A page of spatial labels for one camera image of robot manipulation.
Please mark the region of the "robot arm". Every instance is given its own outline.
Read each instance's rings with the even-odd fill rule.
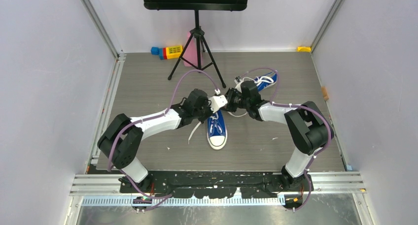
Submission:
[[[234,88],[228,90],[228,104],[224,110],[235,112],[237,108],[243,108],[251,118],[258,121],[272,121],[289,127],[296,148],[289,162],[283,166],[280,177],[283,188],[288,189],[290,185],[300,181],[314,153],[327,143],[328,132],[325,123],[311,112],[291,107],[296,106],[294,104],[289,107],[277,107],[262,100],[253,81],[241,82],[240,89],[242,93]],[[302,106],[321,114],[316,104],[311,101]],[[333,137],[334,132],[331,129],[331,138]]]
[[[225,104],[225,96],[208,98],[204,91],[195,89],[188,98],[184,98],[181,103],[172,105],[167,112],[164,110],[132,118],[128,118],[125,114],[119,114],[99,139],[98,147],[109,158],[118,133],[128,124],[135,123],[125,131],[125,138],[118,140],[111,161],[116,168],[124,171],[136,183],[139,183],[148,175],[146,168],[135,156],[144,139],[166,130],[181,128],[190,124],[194,119],[202,122]]]

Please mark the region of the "music stand tray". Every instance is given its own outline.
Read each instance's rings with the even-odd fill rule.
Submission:
[[[171,71],[168,79],[171,80],[180,60],[184,60],[192,67],[198,70],[205,70],[209,66],[213,65],[216,69],[216,72],[219,76],[219,79],[222,82],[222,87],[226,88],[226,84],[222,79],[222,75],[219,72],[218,66],[216,65],[215,59],[212,56],[212,52],[209,49],[208,43],[204,37],[205,32],[201,29],[199,25],[199,10],[221,10],[221,11],[242,11],[246,9],[248,0],[144,0],[144,6],[150,10],[194,10],[195,11],[195,27],[190,31],[191,36],[186,42],[186,45],[181,52],[180,57],[177,59],[173,70]],[[190,44],[192,38],[196,39],[196,49],[197,49],[197,62],[198,65],[195,66],[187,59],[183,58],[184,52]],[[206,47],[208,54],[211,59],[211,63],[202,67],[202,60],[200,55],[200,47]]]

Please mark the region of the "yellow object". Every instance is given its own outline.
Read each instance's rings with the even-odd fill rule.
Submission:
[[[303,47],[303,46],[299,46],[296,51],[298,52],[310,52],[312,49],[310,47]]]
[[[177,59],[180,57],[181,52],[183,52],[183,46],[171,46],[166,47],[165,54],[167,55],[167,59]]]

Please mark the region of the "gray floor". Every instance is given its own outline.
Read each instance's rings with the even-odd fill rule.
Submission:
[[[204,54],[204,63],[209,57]],[[256,67],[275,68],[280,74],[278,103],[303,103],[314,101],[324,116],[328,111],[322,97],[320,84],[309,53],[214,53],[227,87],[234,87],[234,77]],[[170,103],[173,89],[180,77],[190,67],[180,63],[171,81],[167,80],[175,60],[161,61],[147,53],[128,54],[123,66],[110,120],[117,114],[129,117],[144,116],[165,109]],[[221,87],[213,67],[207,73]],[[258,71],[249,76],[265,74]],[[211,96],[212,83],[202,74],[191,73],[181,83],[175,102],[199,88]],[[269,99],[274,88],[263,90]],[[143,141],[138,158],[148,170],[246,170],[278,171],[290,159],[295,148],[287,126],[259,122],[249,116],[234,118],[223,114],[228,131],[226,146],[213,150],[207,142],[206,123],[194,133],[190,144],[187,138],[196,122],[181,129],[162,132]],[[101,155],[98,169],[106,167],[107,158]],[[311,166],[312,171],[344,171],[336,142],[324,151]]]

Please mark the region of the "white rubber toe cap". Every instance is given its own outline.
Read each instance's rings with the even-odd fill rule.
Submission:
[[[209,145],[212,147],[212,149],[220,150],[225,146],[226,137],[228,136],[227,134],[225,135],[226,136],[217,135],[217,136],[212,136],[211,138],[208,138]]]

